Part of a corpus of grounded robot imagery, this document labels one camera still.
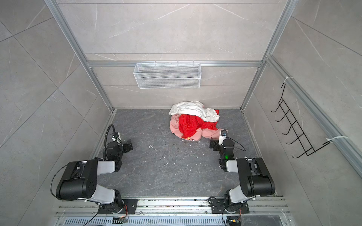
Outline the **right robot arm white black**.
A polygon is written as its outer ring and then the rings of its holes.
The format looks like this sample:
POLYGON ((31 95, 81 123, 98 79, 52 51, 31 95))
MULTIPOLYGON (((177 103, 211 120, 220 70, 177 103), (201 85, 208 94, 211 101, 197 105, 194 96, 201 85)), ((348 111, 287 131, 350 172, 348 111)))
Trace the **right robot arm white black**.
POLYGON ((247 201, 256 197, 275 194, 275 183, 263 158, 235 158, 234 140, 211 139, 210 147, 220 154, 219 167, 229 173, 237 173, 239 185, 227 190, 222 199, 209 197, 212 213, 249 213, 247 201))

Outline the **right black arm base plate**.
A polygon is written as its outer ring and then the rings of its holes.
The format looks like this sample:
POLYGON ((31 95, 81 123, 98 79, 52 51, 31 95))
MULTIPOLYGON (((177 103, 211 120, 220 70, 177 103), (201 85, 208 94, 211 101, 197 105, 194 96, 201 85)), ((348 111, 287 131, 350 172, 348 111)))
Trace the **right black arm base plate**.
POLYGON ((225 204, 223 199, 218 199, 215 197, 208 198, 208 204, 212 208, 213 214, 248 214, 250 213, 248 204, 237 203, 237 204, 225 204))

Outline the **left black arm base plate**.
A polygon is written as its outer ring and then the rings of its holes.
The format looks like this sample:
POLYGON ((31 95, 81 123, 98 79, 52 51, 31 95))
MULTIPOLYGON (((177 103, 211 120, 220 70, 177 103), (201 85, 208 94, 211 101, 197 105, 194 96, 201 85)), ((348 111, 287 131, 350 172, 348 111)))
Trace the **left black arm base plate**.
POLYGON ((98 214, 135 214, 138 199, 123 199, 123 203, 116 206, 115 203, 101 206, 98 214))

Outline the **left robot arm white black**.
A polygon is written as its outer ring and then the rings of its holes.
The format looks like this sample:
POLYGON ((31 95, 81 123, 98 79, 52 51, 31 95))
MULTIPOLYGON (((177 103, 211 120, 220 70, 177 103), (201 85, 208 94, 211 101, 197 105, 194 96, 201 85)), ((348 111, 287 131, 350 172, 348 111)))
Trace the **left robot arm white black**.
POLYGON ((106 160, 99 158, 69 162, 60 179, 55 196, 59 200, 85 200, 100 205, 100 214, 135 213, 137 199, 123 200, 116 189, 97 183, 99 175, 118 172, 124 153, 133 150, 132 141, 114 139, 106 145, 106 160))

